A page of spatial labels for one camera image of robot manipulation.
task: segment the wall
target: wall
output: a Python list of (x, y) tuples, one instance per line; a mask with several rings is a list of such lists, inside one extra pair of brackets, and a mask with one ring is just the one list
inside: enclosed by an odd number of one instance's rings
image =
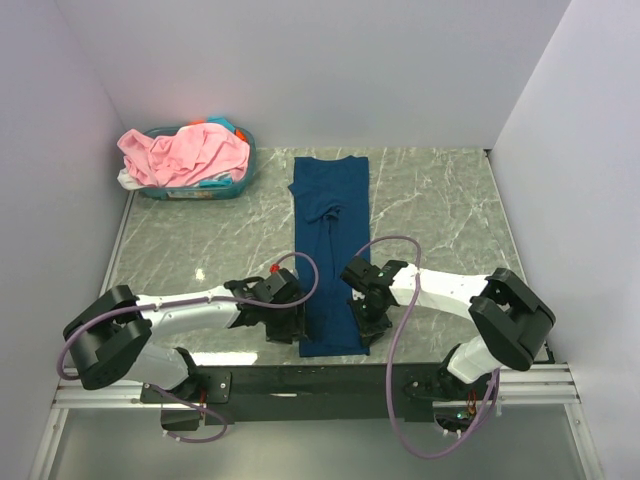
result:
[(569, 0), (58, 0), (128, 128), (493, 147)]
[(608, 478), (640, 459), (640, 3), (573, 0), (491, 155)]
[(95, 299), (124, 205), (123, 126), (52, 1), (0, 6), (2, 478), (26, 478), (62, 328)]

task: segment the pink cloth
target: pink cloth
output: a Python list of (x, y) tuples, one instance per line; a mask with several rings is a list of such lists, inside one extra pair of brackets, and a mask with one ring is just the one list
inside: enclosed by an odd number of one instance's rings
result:
[(181, 128), (172, 137), (149, 138), (129, 130), (118, 147), (129, 174), (147, 187), (185, 187), (229, 172), (241, 180), (249, 162), (249, 144), (217, 123)]

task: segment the marble tabletop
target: marble tabletop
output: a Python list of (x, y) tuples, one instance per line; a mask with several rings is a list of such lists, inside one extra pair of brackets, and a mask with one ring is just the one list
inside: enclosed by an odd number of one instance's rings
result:
[[(291, 183), (296, 156), (370, 162), (371, 238), (406, 234), (422, 245), (422, 266), (459, 274), (508, 267), (522, 275), (491, 167), (481, 149), (276, 148), (258, 149), (251, 184), (233, 200), (159, 201), (135, 195), (110, 285), (134, 293), (172, 295), (206, 290), (231, 279), (265, 275), (293, 250)], [(373, 263), (412, 261), (413, 246), (381, 242)], [(398, 324), (402, 308), (389, 317)], [(397, 362), (439, 362), (457, 343), (477, 335), (460, 317), (418, 308), (404, 332)], [(205, 329), (156, 341), (182, 346), (203, 364), (383, 363), (391, 332), (369, 356), (300, 358), (297, 344), (265, 342), (264, 326)], [(541, 352), (538, 360), (546, 360)]]

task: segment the blue cloth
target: blue cloth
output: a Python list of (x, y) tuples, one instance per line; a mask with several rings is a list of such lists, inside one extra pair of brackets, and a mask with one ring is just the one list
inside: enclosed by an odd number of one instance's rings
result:
[[(297, 157), (289, 190), (295, 206), (296, 250), (313, 258), (320, 271), (318, 289), (306, 303), (311, 340), (300, 342), (300, 356), (368, 355), (347, 304), (351, 288), (340, 274), (369, 241), (369, 159)], [(363, 257), (369, 260), (369, 252)], [(296, 270), (302, 288), (309, 291), (313, 270), (299, 258)]]
[(236, 127), (234, 127), (229, 120), (224, 117), (209, 117), (207, 123), (219, 123), (231, 133), (236, 133)]

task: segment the marble table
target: marble table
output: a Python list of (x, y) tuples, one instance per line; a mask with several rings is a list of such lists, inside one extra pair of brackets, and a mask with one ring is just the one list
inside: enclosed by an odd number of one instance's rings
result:
[[(135, 195), (110, 286), (134, 293), (171, 295), (206, 290), (230, 279), (265, 275), (293, 250), (293, 202), (287, 189), (296, 156), (370, 161), (371, 238), (407, 234), (422, 245), (422, 265), (459, 274), (508, 267), (522, 276), (502, 203), (481, 149), (276, 148), (258, 150), (257, 173), (243, 195), (219, 201), (158, 201)], [(372, 261), (412, 261), (413, 246), (382, 242)], [(390, 319), (398, 324), (402, 308)], [(457, 343), (477, 335), (473, 323), (426, 308), (416, 309), (397, 362), (439, 362)], [(159, 339), (183, 346), (201, 364), (290, 365), (383, 363), (391, 332), (369, 356), (300, 358), (297, 344), (265, 342), (264, 327), (205, 329)], [(541, 352), (537, 360), (547, 360)]]

